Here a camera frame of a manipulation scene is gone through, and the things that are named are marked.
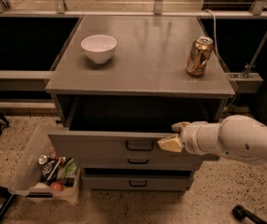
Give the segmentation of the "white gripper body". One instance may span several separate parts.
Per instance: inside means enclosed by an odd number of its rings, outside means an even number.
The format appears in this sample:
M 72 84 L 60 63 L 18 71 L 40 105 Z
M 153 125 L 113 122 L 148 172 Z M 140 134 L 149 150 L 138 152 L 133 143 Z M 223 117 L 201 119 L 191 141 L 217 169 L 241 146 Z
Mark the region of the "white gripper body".
M 206 121 L 195 121 L 183 128 L 180 133 L 180 139 L 184 148 L 193 155 L 204 155 L 204 152 L 200 149 L 198 144 L 197 134 L 200 129 L 206 125 Z

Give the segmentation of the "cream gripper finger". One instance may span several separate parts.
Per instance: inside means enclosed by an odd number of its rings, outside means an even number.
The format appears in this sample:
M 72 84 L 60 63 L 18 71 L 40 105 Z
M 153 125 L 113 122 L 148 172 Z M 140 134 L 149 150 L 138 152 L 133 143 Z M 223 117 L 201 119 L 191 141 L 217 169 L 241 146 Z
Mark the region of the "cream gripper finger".
M 177 133 L 160 139 L 158 145 L 161 149 L 171 152 L 181 152 L 184 148 Z
M 184 128 L 186 126 L 190 125 L 189 122 L 187 121 L 182 121 L 182 122 L 178 122 L 178 123 L 175 123 L 171 126 L 172 130 L 175 132 L 175 133 L 181 133 Z

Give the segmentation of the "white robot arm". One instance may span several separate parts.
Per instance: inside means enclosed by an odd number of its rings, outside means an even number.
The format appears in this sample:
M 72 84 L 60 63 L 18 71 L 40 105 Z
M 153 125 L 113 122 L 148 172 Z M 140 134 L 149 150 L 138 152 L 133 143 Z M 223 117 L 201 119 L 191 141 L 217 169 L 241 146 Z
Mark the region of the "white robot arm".
M 267 126 L 257 120 L 233 115 L 219 123 L 179 122 L 172 126 L 175 134 L 158 141 L 161 149 L 194 155 L 219 157 L 260 165 L 267 162 Z

